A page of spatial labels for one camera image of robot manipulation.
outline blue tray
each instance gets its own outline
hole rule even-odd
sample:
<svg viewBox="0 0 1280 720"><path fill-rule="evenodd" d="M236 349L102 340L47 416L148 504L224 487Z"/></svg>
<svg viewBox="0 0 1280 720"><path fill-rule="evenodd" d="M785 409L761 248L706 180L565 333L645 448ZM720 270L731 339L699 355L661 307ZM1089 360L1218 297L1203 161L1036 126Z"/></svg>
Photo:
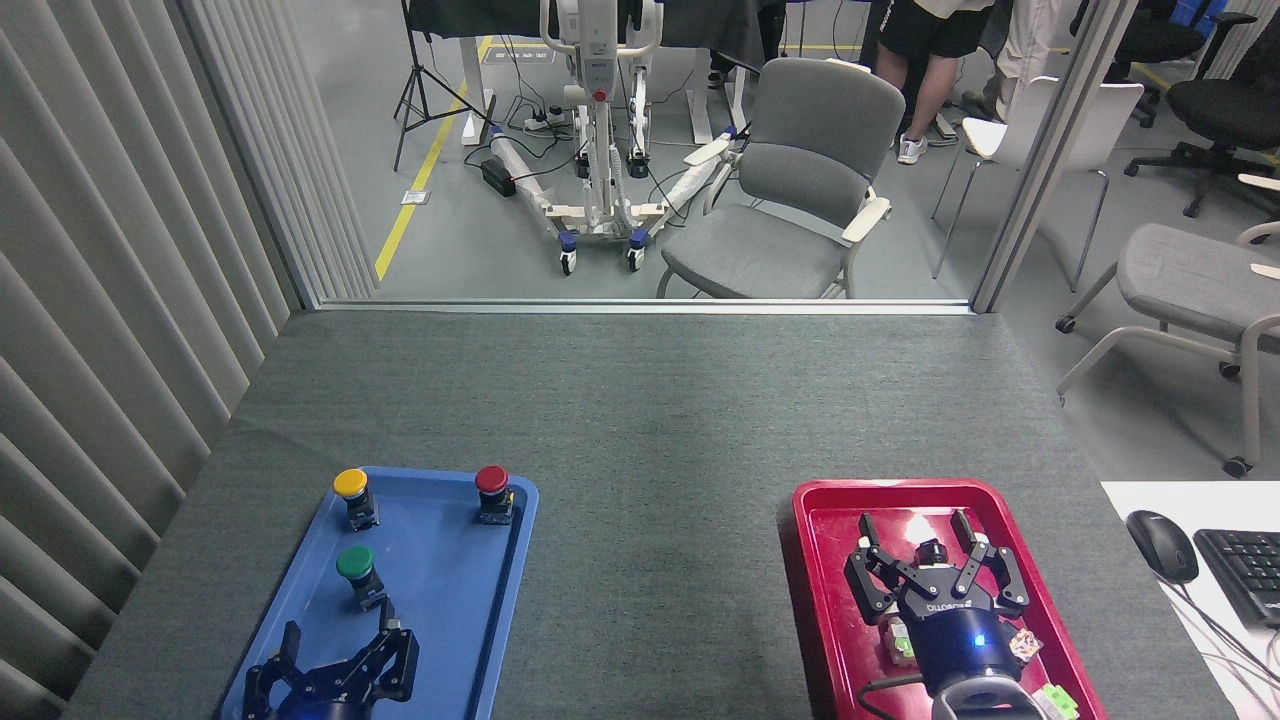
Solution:
<svg viewBox="0 0 1280 720"><path fill-rule="evenodd" d="M378 633L378 610L362 612L351 584L334 565L348 547L374 551L374 566L403 625L421 647L413 697L378 701L376 720L484 720L493 710L502 656L529 553L538 488L511 475L516 512L511 525L481 525L474 473L362 468L378 500L381 524L352 532L346 503L321 502L289 570L250 643L223 701L223 720L239 720L244 673L269 659L284 624L302 628L302 671L355 655ZM276 683L271 706L288 694Z"/></svg>

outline sneaker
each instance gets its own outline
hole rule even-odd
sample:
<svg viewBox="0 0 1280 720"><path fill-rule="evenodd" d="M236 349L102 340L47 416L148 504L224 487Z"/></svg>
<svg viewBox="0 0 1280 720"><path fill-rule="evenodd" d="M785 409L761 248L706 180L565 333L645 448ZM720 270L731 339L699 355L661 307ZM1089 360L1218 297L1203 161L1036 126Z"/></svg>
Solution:
<svg viewBox="0 0 1280 720"><path fill-rule="evenodd" d="M987 101L980 92L966 90L960 94L960 109L980 120L995 120L996 113L987 108Z"/></svg>
<svg viewBox="0 0 1280 720"><path fill-rule="evenodd" d="M902 133L902 136L897 138L897 161L904 165L914 165L915 161L920 159L920 155L924 155L924 151L928 150L928 147L929 143L925 142L924 138L908 140L906 133Z"/></svg>

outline white sneaker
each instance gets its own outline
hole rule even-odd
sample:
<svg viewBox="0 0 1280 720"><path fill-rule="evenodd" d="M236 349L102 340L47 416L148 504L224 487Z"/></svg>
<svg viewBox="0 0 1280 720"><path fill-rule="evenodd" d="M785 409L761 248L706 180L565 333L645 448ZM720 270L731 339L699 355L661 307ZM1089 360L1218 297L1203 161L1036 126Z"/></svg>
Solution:
<svg viewBox="0 0 1280 720"><path fill-rule="evenodd" d="M923 137L920 140L908 140L906 133L902 133L902 137L897 138L897 161L904 165L914 165L928 147L929 143Z"/></svg>

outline chair wheel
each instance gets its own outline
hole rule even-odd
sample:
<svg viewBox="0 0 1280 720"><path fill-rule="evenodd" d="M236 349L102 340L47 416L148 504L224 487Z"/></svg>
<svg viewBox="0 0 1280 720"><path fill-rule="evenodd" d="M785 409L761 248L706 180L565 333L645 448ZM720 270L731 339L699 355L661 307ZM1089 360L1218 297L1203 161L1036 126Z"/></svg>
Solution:
<svg viewBox="0 0 1280 720"><path fill-rule="evenodd" d="M1244 459L1240 457L1239 455L1228 460L1226 462L1222 462L1222 471L1226 473L1228 475L1231 475L1235 479L1240 479L1244 475L1248 475L1249 470L1252 469L1253 465L1245 462Z"/></svg>

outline yellow button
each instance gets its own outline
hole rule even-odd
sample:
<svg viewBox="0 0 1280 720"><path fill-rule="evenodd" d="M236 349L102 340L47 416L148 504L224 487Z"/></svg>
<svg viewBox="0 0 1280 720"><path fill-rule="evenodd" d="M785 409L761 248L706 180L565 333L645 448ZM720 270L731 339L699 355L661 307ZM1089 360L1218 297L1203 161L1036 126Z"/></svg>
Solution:
<svg viewBox="0 0 1280 720"><path fill-rule="evenodd" d="M356 497L365 491L369 484L369 475L360 468L352 468L338 473L333 479L333 492L342 497Z"/></svg>

